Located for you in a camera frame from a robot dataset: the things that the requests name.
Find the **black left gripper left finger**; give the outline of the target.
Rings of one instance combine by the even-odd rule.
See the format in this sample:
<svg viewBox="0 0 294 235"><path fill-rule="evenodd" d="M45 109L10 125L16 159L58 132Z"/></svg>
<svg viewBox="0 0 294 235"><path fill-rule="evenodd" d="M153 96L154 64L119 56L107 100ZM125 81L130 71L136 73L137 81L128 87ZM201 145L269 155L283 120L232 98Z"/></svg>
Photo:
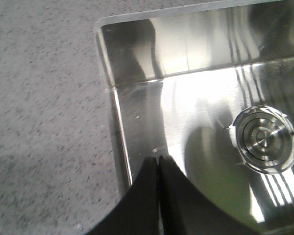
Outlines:
<svg viewBox="0 0 294 235"><path fill-rule="evenodd" d="M146 157L125 196L87 234L156 235L158 220L158 164L154 157Z"/></svg>

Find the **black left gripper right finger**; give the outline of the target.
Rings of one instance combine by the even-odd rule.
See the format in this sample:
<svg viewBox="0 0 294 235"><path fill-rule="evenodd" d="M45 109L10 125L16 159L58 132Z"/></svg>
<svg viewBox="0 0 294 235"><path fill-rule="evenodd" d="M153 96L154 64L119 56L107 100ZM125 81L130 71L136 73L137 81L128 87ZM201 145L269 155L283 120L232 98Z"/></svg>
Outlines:
<svg viewBox="0 0 294 235"><path fill-rule="evenodd" d="M257 235L209 201L171 156L158 160L160 209L166 235Z"/></svg>

